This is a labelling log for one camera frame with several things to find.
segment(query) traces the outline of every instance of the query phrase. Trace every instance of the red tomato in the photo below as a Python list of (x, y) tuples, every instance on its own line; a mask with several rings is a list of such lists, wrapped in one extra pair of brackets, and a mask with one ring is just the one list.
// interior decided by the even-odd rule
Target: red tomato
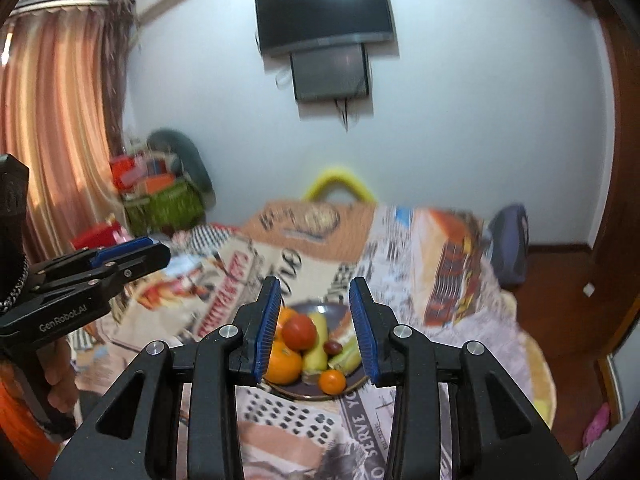
[(292, 350), (309, 350), (316, 344), (318, 331), (308, 316), (296, 314), (284, 324), (280, 335)]

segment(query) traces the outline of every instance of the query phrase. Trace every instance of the orange curtain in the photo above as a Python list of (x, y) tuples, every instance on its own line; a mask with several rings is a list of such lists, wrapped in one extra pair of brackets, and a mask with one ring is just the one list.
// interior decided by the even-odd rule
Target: orange curtain
[(0, 153), (31, 170), (24, 249), (32, 262), (68, 252), (111, 213), (124, 221), (102, 106), (104, 13), (41, 10), (0, 30)]

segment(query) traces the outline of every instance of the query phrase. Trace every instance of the yellow curved tube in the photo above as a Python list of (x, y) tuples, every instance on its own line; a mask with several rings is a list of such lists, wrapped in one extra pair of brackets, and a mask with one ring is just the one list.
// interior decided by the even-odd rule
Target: yellow curved tube
[(367, 189), (351, 171), (345, 170), (344, 168), (329, 168), (324, 170), (320, 176), (316, 178), (311, 187), (306, 190), (302, 199), (311, 202), (321, 200), (322, 194), (328, 187), (336, 184), (347, 188), (360, 202), (377, 202), (369, 189)]

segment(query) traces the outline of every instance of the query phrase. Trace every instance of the dark plate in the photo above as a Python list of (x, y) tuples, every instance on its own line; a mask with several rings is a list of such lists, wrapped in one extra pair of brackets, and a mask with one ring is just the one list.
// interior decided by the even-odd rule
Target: dark plate
[[(312, 312), (321, 312), (326, 317), (326, 325), (329, 329), (335, 330), (340, 325), (340, 322), (344, 315), (347, 313), (348, 306), (340, 303), (323, 303), (322, 301), (305, 301), (304, 303), (297, 303), (287, 305), (300, 314), (311, 314)], [(367, 382), (368, 377), (364, 374), (364, 368), (360, 365), (356, 368), (353, 374), (347, 377), (347, 387), (341, 393), (346, 394)], [(273, 384), (269, 381), (266, 383), (271, 386), (277, 393), (284, 397), (294, 400), (329, 400), (335, 396), (327, 395), (322, 392), (320, 386), (317, 384), (309, 385), (302, 382), (302, 379), (298, 379), (293, 384), (287, 384), (287, 386), (280, 386), (279, 384)]]

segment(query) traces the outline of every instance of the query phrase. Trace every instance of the silver screw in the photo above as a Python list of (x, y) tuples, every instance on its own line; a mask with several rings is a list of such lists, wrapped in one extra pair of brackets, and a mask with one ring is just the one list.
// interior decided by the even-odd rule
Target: silver screw
[(469, 353), (473, 355), (484, 354), (484, 345), (479, 341), (469, 341), (466, 344), (466, 349), (469, 350)]
[(396, 325), (394, 327), (394, 334), (398, 337), (409, 337), (413, 333), (410, 326), (407, 325)]
[(152, 341), (146, 346), (146, 353), (149, 355), (158, 355), (162, 350), (164, 350), (162, 341)]
[(222, 337), (233, 337), (238, 333), (238, 327), (235, 325), (225, 325), (220, 327), (220, 335)]

